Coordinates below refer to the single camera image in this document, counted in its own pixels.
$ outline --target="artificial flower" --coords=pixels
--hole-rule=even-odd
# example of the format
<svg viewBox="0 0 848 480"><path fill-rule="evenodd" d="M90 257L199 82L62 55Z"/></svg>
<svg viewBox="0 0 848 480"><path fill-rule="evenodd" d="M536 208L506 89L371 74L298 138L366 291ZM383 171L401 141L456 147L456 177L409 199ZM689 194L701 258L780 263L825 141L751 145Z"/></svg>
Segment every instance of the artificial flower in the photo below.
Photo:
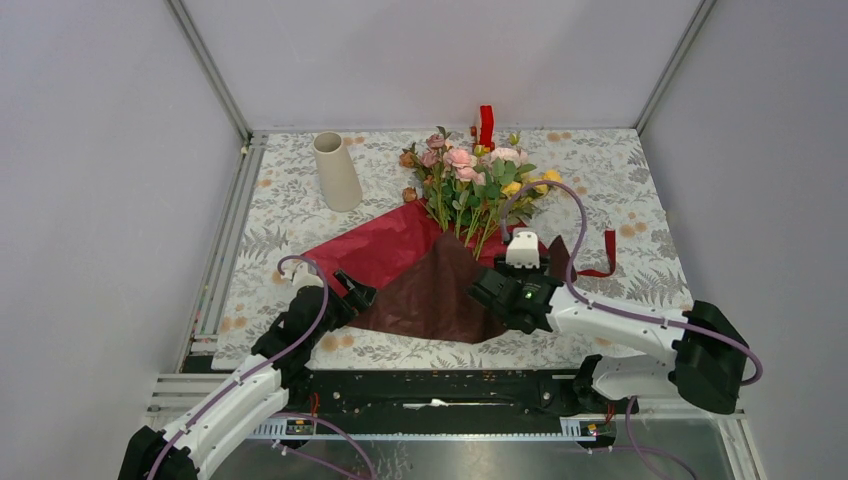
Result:
<svg viewBox="0 0 848 480"><path fill-rule="evenodd" d="M418 192L415 191L412 187L407 187L403 189L403 202L409 203L418 200Z"/></svg>
<svg viewBox="0 0 848 480"><path fill-rule="evenodd" d="M433 150L427 150L421 155L421 158L418 159L421 162L421 165L424 165L427 168L432 168L433 165L438 163L439 155Z"/></svg>
<svg viewBox="0 0 848 480"><path fill-rule="evenodd" d="M500 158L504 162L515 162L515 166L521 165L521 155L518 153L518 150L514 148L496 148L492 150L491 156L495 159Z"/></svg>
<svg viewBox="0 0 848 480"><path fill-rule="evenodd" d="M452 148L445 154L445 163L455 167L474 167L477 165L477 158L461 148Z"/></svg>
<svg viewBox="0 0 848 480"><path fill-rule="evenodd" d="M442 148L445 146L445 137L434 133L427 139L427 146L430 148Z"/></svg>
<svg viewBox="0 0 848 480"><path fill-rule="evenodd" d="M406 168L415 167L415 154L412 152L406 152L400 156L400 165Z"/></svg>
<svg viewBox="0 0 848 480"><path fill-rule="evenodd" d="M458 178L460 182L470 182L471 180L476 179L478 175L480 174L467 165L456 169L456 178Z"/></svg>
<svg viewBox="0 0 848 480"><path fill-rule="evenodd" d="M542 175L542 178L544 178L545 180L550 180L552 182L562 183L562 177L556 170L548 170L547 172L545 172L544 175Z"/></svg>
<svg viewBox="0 0 848 480"><path fill-rule="evenodd" d="M501 193L506 195L507 198L508 198L508 197L512 197L513 195L518 193L519 190L521 190L521 184L518 183L518 182L512 182L509 185L502 188Z"/></svg>
<svg viewBox="0 0 848 480"><path fill-rule="evenodd" d="M542 180L542 178L541 177L532 177L532 178L528 178L527 182L532 183L532 182L538 182L539 180ZM544 195L544 194L548 193L548 186L545 185L545 184L536 185L535 187L533 187L533 190L536 190L536 192Z"/></svg>

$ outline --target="red object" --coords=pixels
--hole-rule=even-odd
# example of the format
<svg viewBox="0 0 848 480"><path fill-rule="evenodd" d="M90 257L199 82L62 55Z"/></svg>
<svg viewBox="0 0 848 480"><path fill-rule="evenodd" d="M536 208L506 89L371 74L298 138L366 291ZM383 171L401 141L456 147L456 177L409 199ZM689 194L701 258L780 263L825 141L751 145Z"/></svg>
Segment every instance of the red object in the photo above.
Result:
<svg viewBox="0 0 848 480"><path fill-rule="evenodd" d="M430 251L441 234L439 225L427 217L424 207L419 202L411 202L323 243L304 255L318 263L336 293L347 292L332 277L333 272L340 268L356 281L380 289ZM486 241L478 261L492 267L495 255L503 253L506 253L506 245L496 232Z"/></svg>
<svg viewBox="0 0 848 480"><path fill-rule="evenodd" d="M606 278L615 273L615 230L607 230L604 232L604 246L607 250L607 261L610 264L609 273L599 272L597 270L580 270L578 275L586 277Z"/></svg>
<svg viewBox="0 0 848 480"><path fill-rule="evenodd" d="M492 134L495 131L495 112L491 105L480 106L480 131L477 137L477 143L474 145L483 145L492 150L495 149L495 142L492 141Z"/></svg>

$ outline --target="white wall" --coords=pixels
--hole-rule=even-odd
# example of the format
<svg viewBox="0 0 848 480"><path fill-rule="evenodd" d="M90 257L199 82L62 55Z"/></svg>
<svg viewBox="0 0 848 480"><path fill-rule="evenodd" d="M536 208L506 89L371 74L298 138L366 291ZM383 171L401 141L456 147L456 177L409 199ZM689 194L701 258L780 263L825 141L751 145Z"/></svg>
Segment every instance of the white wall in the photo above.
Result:
<svg viewBox="0 0 848 480"><path fill-rule="evenodd" d="M254 128L631 126L698 0L188 0Z"/></svg>
<svg viewBox="0 0 848 480"><path fill-rule="evenodd" d="M0 8L0 478L115 478L240 141L164 2Z"/></svg>
<svg viewBox="0 0 848 480"><path fill-rule="evenodd" d="M848 3L720 1L643 141L687 278L765 362L770 480L844 478Z"/></svg>

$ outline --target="yellow flower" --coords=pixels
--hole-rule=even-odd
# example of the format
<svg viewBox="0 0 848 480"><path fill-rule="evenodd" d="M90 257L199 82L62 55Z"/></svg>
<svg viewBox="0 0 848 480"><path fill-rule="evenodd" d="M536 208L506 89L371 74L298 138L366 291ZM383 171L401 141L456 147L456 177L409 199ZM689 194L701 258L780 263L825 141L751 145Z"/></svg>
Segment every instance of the yellow flower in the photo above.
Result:
<svg viewBox="0 0 848 480"><path fill-rule="evenodd" d="M545 180L550 180L552 182L562 183L562 177L556 170L548 170L547 172L545 172L544 175L542 175L542 178L544 178Z"/></svg>
<svg viewBox="0 0 848 480"><path fill-rule="evenodd" d="M518 182L512 182L509 185L502 188L501 193L503 193L507 197L511 197L511 196L515 195L516 193L518 193L519 190L521 190L521 184L518 183Z"/></svg>
<svg viewBox="0 0 848 480"><path fill-rule="evenodd" d="M530 181L530 182L538 182L539 180L544 180L544 179L539 178L539 177L532 177L532 178L528 179L528 181ZM546 193L548 193L548 186L547 185L536 185L535 187L533 187L533 190L536 190L538 193L545 195Z"/></svg>

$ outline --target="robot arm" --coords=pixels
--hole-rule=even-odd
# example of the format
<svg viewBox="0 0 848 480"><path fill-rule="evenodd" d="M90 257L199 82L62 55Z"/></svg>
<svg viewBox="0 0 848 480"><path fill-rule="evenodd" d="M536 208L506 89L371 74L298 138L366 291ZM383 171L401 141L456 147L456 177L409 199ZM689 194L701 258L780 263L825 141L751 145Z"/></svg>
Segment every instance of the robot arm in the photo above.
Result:
<svg viewBox="0 0 848 480"><path fill-rule="evenodd" d="M539 255L536 235L517 232L506 256L496 259L496 269L484 269L469 294L491 309L507 328L525 333L536 329L578 332L646 353L627 358L587 357L574 379L568 381L570 386L564 388L567 391L562 392L559 405L567 401L583 411L599 412L610 403L626 404L629 397L636 395L680 395L711 412L727 414L735 410L746 361L743 354L705 335L634 321L593 305L694 324L744 344L716 307L695 302L691 311L657 311L576 290L588 298L585 301L559 280L544 274L545 260ZM335 275L348 288L348 295L342 299L331 289L319 327L289 354L267 364L308 330L323 303L323 282L301 265L293 278L299 288L296 298L288 312L282 313L257 340L252 355L198 407L163 431L154 432L147 427L139 430L130 440L118 480L149 480L151 466L166 449L156 480L206 480L261 422L286 406L308 401L310 372L305 365L315 343L324 333L347 324L357 311L367 308L376 294L375 289L356 283L344 272ZM285 328L277 328L283 320ZM263 364L267 365L247 377L247 372ZM564 398L569 391L571 397ZM535 394L541 396L542 405L551 401L549 393L544 393L547 397L541 391ZM431 402L428 395L423 394L422 401ZM202 418L193 422L201 411ZM576 413L579 411L555 414Z"/></svg>
<svg viewBox="0 0 848 480"><path fill-rule="evenodd" d="M680 395L714 413L735 410L745 355L714 338L668 326L669 322L692 324L747 346L717 307L697 301L691 311L659 310L576 289L581 299L563 282L544 274L545 260L539 255L536 234L517 229L506 255L496 258L494 270L480 274L469 294L510 329L582 333L645 352L626 358L586 358L575 388L590 387L603 397L599 402L634 395ZM597 304L623 313L610 313ZM665 323L640 322L625 315L659 317Z"/></svg>
<svg viewBox="0 0 848 480"><path fill-rule="evenodd" d="M155 478L207 480L227 456L259 424L282 410L290 400L304 401L304 383L312 348L328 331L347 324L356 314L352 305L366 307L376 290L360 285L343 271L336 278L349 293L344 299L329 291L324 317L312 334L284 358L268 360L292 345L314 322L323 303L323 282L309 273L306 264L294 272L297 295L287 312L272 323L254 344L251 353L230 377L199 405L159 432L143 427L130 439L118 480L148 480L151 466L163 449ZM285 322L285 328L278 328ZM196 423L193 418L202 415Z"/></svg>

